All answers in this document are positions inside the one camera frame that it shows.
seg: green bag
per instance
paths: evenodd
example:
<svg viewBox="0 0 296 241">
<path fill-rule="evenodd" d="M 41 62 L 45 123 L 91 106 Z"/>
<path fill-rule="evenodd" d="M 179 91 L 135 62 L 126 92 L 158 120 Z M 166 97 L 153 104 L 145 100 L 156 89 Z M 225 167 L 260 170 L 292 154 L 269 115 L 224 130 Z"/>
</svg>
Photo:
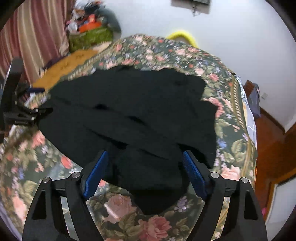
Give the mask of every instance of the green bag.
<svg viewBox="0 0 296 241">
<path fill-rule="evenodd" d="M 113 33 L 109 28 L 95 28 L 78 35 L 69 35 L 69 51 L 88 49 L 101 42 L 113 41 Z"/>
</svg>

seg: blue gripper pad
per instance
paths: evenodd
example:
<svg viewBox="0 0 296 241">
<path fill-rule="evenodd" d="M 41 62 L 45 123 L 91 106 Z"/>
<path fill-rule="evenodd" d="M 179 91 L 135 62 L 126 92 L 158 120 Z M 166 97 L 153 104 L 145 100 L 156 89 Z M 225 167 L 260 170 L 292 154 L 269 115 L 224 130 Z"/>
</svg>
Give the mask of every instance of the blue gripper pad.
<svg viewBox="0 0 296 241">
<path fill-rule="evenodd" d="M 98 162 L 94 166 L 93 170 L 91 171 L 90 175 L 85 181 L 85 191 L 83 193 L 83 197 L 88 200 L 92 197 L 100 183 L 100 180 L 105 174 L 105 170 L 108 165 L 108 152 L 104 151 L 100 157 L 98 157 Z"/>
<path fill-rule="evenodd" d="M 44 88 L 28 88 L 27 93 L 43 93 L 45 91 Z"/>
<path fill-rule="evenodd" d="M 196 165 L 193 160 L 189 156 L 189 154 L 185 151 L 183 152 L 183 166 L 187 172 L 189 180 L 194 188 L 194 191 L 198 197 L 201 197 L 202 200 L 205 201 L 207 197 L 205 181 L 198 171 Z"/>
</svg>

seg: yellow object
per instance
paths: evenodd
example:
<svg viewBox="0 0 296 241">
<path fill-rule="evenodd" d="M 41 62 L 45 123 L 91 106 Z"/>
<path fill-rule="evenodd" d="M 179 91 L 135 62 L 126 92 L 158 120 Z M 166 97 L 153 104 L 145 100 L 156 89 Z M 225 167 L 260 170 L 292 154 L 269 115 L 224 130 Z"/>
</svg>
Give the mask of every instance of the yellow object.
<svg viewBox="0 0 296 241">
<path fill-rule="evenodd" d="M 170 34 L 169 36 L 167 36 L 167 39 L 174 40 L 179 37 L 185 38 L 193 47 L 199 48 L 197 43 L 195 42 L 195 39 L 189 33 L 185 32 L 185 31 L 176 31 L 176 32 Z"/>
</svg>

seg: floral bedspread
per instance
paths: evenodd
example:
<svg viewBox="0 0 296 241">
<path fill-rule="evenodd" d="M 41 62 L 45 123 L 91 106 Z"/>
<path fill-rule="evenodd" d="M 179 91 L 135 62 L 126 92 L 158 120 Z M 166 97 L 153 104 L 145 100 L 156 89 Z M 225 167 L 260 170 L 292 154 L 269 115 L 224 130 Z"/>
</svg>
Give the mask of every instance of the floral bedspread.
<svg viewBox="0 0 296 241">
<path fill-rule="evenodd" d="M 118 40 L 60 81 L 70 81 L 92 74 L 96 69 L 109 69 L 118 64 L 133 65 L 143 70 L 174 68 L 184 74 L 201 76 L 207 84 L 203 100 L 218 106 L 215 120 L 217 157 L 211 171 L 234 180 L 245 176 L 254 183 L 257 153 L 246 131 L 240 87 L 219 58 L 181 42 L 134 35 Z M 29 105 L 40 105 L 46 101 L 46 95 L 36 95 Z M 53 180 L 66 178 L 81 170 L 36 128 L 20 126 L 11 131 L 2 145 L 1 160 L 1 201 L 20 233 L 41 180 L 45 176 Z M 77 239 L 65 199 L 62 199 L 62 204 L 69 234 Z M 184 197 L 171 208 L 158 215 L 145 216 L 125 189 L 102 180 L 87 205 L 107 241 L 183 241 L 198 219 L 204 202 L 189 186 Z M 213 239 L 221 235 L 228 205 L 229 198 L 225 198 Z"/>
</svg>

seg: metal screw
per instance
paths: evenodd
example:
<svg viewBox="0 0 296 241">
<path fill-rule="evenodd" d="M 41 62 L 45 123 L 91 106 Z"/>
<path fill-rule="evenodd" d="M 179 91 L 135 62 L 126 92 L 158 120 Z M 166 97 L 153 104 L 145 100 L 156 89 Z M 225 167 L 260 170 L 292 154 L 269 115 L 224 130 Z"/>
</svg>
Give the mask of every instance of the metal screw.
<svg viewBox="0 0 296 241">
<path fill-rule="evenodd" d="M 48 182 L 49 182 L 49 180 L 50 180 L 50 178 L 49 178 L 49 177 L 45 177 L 45 178 L 43 178 L 42 182 L 44 182 L 44 183 L 48 183 Z"/>
<path fill-rule="evenodd" d="M 243 183 L 248 183 L 248 181 L 249 181 L 249 180 L 248 180 L 246 177 L 242 177 L 242 182 L 243 182 Z"/>
<path fill-rule="evenodd" d="M 212 172 L 212 173 L 211 173 L 211 176 L 212 176 L 213 178 L 218 178 L 218 177 L 219 177 L 219 174 L 216 173 L 216 172 Z"/>
<path fill-rule="evenodd" d="M 80 172 L 74 172 L 72 174 L 72 177 L 74 177 L 74 178 L 78 178 L 79 176 L 80 176 Z"/>
</svg>

